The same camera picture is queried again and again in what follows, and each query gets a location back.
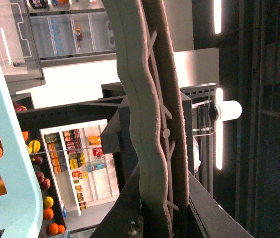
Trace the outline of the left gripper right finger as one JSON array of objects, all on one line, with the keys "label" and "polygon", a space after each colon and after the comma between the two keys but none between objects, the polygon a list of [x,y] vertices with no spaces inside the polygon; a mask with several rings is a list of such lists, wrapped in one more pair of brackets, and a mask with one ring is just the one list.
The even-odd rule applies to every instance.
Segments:
[{"label": "left gripper right finger", "polygon": [[235,221],[189,173],[190,208],[205,238],[251,238],[252,235]]}]

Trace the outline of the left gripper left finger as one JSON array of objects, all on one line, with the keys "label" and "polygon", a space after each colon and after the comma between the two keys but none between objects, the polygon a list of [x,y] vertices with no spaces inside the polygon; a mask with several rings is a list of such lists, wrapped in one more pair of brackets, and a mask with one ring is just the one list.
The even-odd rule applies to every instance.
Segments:
[{"label": "left gripper left finger", "polygon": [[114,206],[92,233],[92,238],[142,238],[144,214],[136,165]]}]

